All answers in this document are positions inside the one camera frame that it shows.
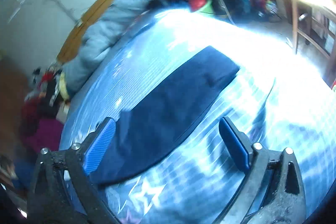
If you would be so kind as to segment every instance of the blue gripper pad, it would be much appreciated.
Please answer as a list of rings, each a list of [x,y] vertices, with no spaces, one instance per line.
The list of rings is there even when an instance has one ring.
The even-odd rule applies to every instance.
[[[116,132],[116,123],[113,119],[109,119],[104,125],[92,145],[88,148],[84,156],[83,169],[87,175],[95,171],[101,162],[111,140]]]
[[[248,153],[236,133],[224,118],[221,118],[219,121],[219,134],[237,168],[244,173],[249,172],[250,165]]]

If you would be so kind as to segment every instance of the blue bedsheet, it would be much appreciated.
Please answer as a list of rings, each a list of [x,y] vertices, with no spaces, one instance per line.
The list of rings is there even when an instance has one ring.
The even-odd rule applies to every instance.
[[[172,71],[212,45],[241,66],[237,77],[166,159],[106,188],[110,209],[122,223],[211,223],[244,176],[218,132],[218,121],[226,115],[252,142],[272,150],[293,148],[310,215],[335,179],[336,101],[318,73],[270,37],[183,10],[156,18],[135,38],[122,38],[73,99],[60,149],[82,142],[105,117],[117,120],[120,110],[132,109]]]

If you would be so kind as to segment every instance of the purple star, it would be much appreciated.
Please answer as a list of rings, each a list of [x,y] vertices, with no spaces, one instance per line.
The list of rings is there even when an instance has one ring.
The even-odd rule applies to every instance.
[[[133,218],[129,209],[127,209],[126,218],[119,219],[122,224],[139,224],[142,219]]]

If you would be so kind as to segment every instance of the wooden headboard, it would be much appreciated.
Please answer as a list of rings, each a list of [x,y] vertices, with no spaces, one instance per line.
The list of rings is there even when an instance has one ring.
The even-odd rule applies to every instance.
[[[111,5],[113,0],[97,0],[82,16],[82,24],[74,27],[70,32],[67,40],[65,40],[61,51],[57,55],[59,63],[66,63],[74,59],[78,53],[78,49],[82,42],[82,36],[85,31],[103,14],[103,12]]]

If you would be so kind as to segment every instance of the black cloth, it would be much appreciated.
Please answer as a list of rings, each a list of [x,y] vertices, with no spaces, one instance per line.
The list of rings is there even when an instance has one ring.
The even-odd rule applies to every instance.
[[[202,121],[239,67],[213,47],[185,62],[130,112],[121,112],[115,135],[96,171],[95,184],[131,178],[164,159]]]

